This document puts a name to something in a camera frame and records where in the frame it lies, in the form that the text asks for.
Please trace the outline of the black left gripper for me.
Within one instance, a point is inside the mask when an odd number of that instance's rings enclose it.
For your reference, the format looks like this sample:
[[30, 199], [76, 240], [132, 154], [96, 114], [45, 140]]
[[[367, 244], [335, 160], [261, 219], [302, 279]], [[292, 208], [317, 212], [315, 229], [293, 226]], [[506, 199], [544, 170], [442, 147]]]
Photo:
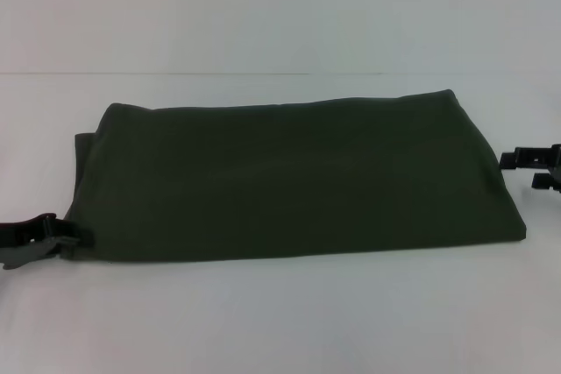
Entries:
[[78, 245], [93, 245], [91, 231], [76, 223], [43, 214], [24, 222], [1, 224], [1, 265], [17, 269], [36, 261], [71, 256]]

